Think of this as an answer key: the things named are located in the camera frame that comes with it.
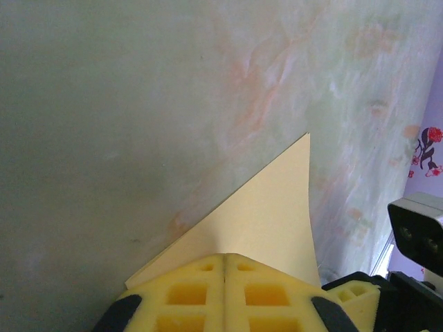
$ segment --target red flower pattern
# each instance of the red flower pattern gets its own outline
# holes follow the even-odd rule
[[[433,142],[441,142],[443,133],[440,128],[430,127],[428,131],[428,138]]]
[[[443,173],[443,165],[439,165],[437,168],[428,170],[425,177],[429,178],[431,176],[439,176],[441,173]]]
[[[412,161],[412,165],[418,165],[418,163],[420,162],[420,158],[418,158],[417,156],[413,156],[413,161]]]

